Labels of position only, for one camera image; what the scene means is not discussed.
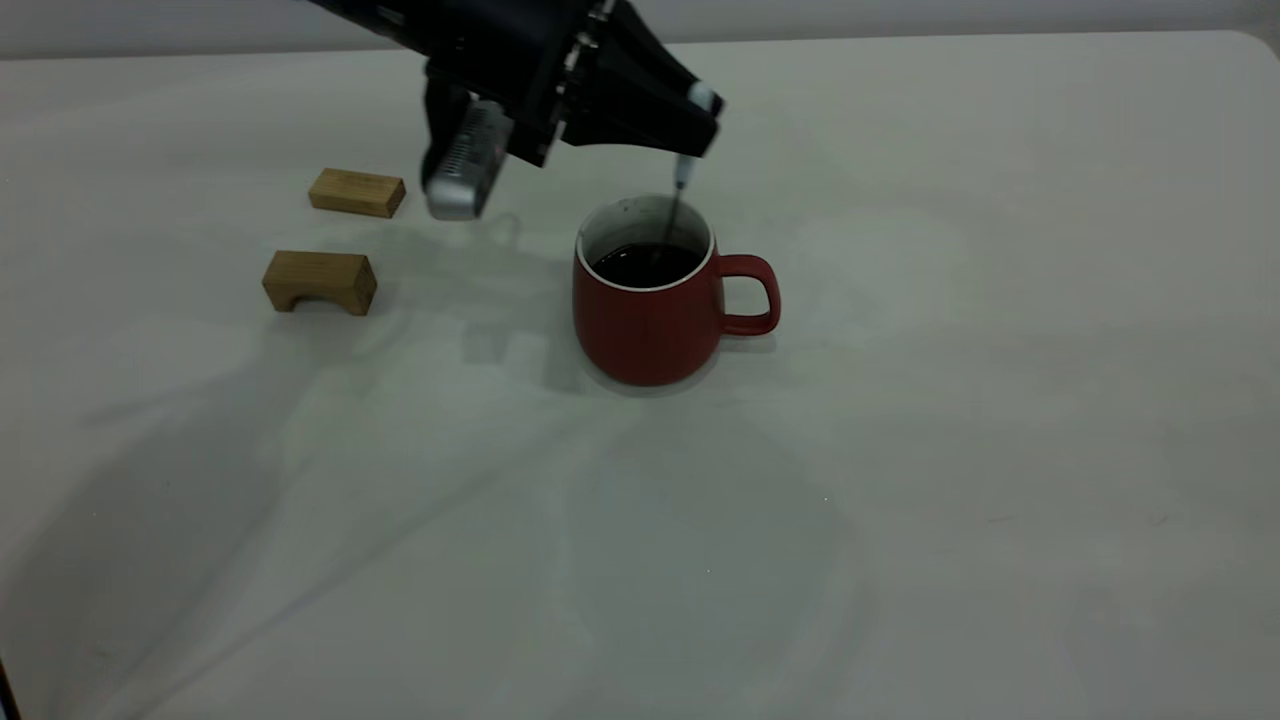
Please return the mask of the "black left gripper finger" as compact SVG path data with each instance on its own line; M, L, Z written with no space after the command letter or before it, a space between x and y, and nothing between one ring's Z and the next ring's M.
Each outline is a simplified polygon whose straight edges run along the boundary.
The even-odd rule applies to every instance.
M620 123L717 123L723 101L649 29L631 1L614 1L596 36L582 108Z
M580 88L562 131L577 146L626 145L703 158L719 132L719 95L698 81L668 86L634 73L600 72Z

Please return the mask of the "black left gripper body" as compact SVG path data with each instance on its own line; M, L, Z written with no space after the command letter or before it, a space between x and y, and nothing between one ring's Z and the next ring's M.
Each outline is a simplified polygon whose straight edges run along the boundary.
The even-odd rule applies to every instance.
M463 96L495 102L513 129L506 151L543 167L564 114L566 61L595 1L439 1L428 23L426 167L458 133Z

